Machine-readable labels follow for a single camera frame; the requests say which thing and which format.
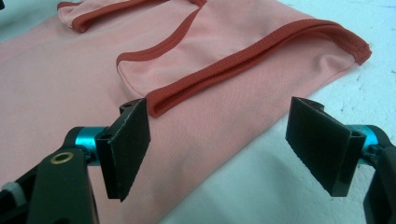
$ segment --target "pink fabric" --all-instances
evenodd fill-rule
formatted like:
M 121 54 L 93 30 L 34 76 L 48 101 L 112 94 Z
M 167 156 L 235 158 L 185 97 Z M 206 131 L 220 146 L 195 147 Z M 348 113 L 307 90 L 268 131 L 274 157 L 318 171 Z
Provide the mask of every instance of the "pink fabric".
M 52 18 L 0 45 L 0 184 L 57 149 L 75 126 L 104 126 L 118 106 L 230 54 L 279 26 L 310 18 L 272 0 L 212 0 L 181 42 L 157 59 L 120 62 L 153 47 L 198 6 L 174 0 L 118 12 L 79 35 Z M 357 66 L 322 35 L 300 35 L 246 72 L 150 118 L 148 153 L 124 203 L 90 175 L 102 223 L 155 223 L 305 97 Z

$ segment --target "clamp jaw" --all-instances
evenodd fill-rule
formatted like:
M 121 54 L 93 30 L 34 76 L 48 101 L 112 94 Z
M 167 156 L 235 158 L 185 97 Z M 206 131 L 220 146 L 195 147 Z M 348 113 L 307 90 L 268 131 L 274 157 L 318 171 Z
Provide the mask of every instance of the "clamp jaw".
M 368 223 L 396 223 L 396 147 L 373 125 L 344 125 L 324 105 L 291 99 L 286 139 L 332 197 L 346 197 L 358 162 L 375 175 L 364 199 Z
M 0 223 L 98 223 L 87 165 L 101 166 L 107 197 L 123 201 L 149 141 L 146 99 L 122 105 L 110 127 L 70 130 L 61 148 L 2 187 Z

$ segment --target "red fabric trim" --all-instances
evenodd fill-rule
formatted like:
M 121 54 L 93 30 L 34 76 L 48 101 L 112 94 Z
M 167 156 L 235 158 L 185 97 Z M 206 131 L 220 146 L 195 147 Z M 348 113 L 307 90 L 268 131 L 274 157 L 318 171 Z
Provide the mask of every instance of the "red fabric trim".
M 197 5 L 198 7 L 203 7 L 206 3 L 206 0 L 190 0 L 192 3 Z
M 134 1 L 120 2 L 106 7 L 101 7 L 95 11 L 74 18 L 72 21 L 72 28 L 73 30 L 76 30 L 80 33 L 84 33 L 85 31 L 88 30 L 88 28 L 91 26 L 93 21 L 101 16 L 128 7 L 138 7 L 139 5 L 156 2 L 156 1 L 163 1 L 163 0 L 134 0 Z M 198 7 L 202 7 L 206 3 L 206 0 L 191 0 L 191 2 L 197 5 Z M 58 9 L 61 7 L 78 6 L 79 4 L 80 3 L 75 4 L 75 3 L 61 2 L 58 4 Z
M 78 6 L 81 3 L 71 3 L 71 2 L 60 2 L 58 3 L 58 6 L 56 7 L 58 10 L 61 7 L 75 7 Z
M 371 55 L 369 46 L 364 40 L 338 23 L 315 19 L 291 22 L 246 49 L 183 77 L 175 83 L 150 92 L 147 95 L 149 114 L 152 117 L 159 117 L 194 94 L 246 71 L 295 36 L 307 33 L 328 36 L 340 48 L 352 54 L 358 64 L 364 63 Z
M 119 64 L 119 62 L 121 62 L 121 61 L 141 62 L 141 61 L 152 60 L 152 59 L 158 58 L 161 55 L 165 54 L 167 51 L 174 48 L 183 39 L 183 37 L 186 35 L 187 31 L 189 31 L 189 28 L 190 28 L 193 20 L 195 19 L 195 16 L 198 14 L 199 10 L 200 9 L 193 11 L 177 27 L 177 29 L 160 44 L 158 44 L 150 49 L 145 49 L 145 50 L 141 50 L 141 51 L 137 51 L 137 52 L 122 53 L 117 58 L 117 64 Z

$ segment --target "white surface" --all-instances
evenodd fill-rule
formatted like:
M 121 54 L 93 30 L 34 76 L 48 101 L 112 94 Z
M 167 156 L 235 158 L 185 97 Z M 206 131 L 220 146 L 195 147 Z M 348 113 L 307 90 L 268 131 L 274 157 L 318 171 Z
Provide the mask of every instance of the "white surface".
M 0 11 L 0 42 L 54 15 L 57 2 L 6 0 L 6 9 Z M 326 112 L 345 124 L 381 127 L 395 143 L 396 2 L 281 2 L 319 19 L 339 22 L 371 45 L 373 55 L 368 62 L 310 99 L 324 104 Z M 253 141 L 171 211 L 162 224 L 364 223 L 362 199 L 373 169 L 358 167 L 348 197 L 331 198 L 289 147 L 286 125 L 285 117 Z

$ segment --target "garment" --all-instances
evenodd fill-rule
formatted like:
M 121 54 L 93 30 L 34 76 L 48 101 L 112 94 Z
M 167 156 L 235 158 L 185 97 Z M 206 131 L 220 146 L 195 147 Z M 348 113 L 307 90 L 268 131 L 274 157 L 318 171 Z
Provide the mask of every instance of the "garment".
M 0 45 L 0 142 L 12 148 L 3 151 L 2 182 L 58 148 L 71 128 L 109 125 L 119 105 L 148 97 L 152 141 L 125 202 L 108 200 L 100 171 L 90 169 L 103 223 L 157 222 L 286 114 L 292 95 L 305 97 L 370 56 L 338 24 L 272 0 L 152 1 L 73 25 L 113 4 L 128 3 L 60 4 L 63 23 L 52 18 Z M 297 29 L 305 24 L 310 30 Z M 278 38 L 282 27 L 302 31 Z M 163 101 L 170 105 L 156 111 Z

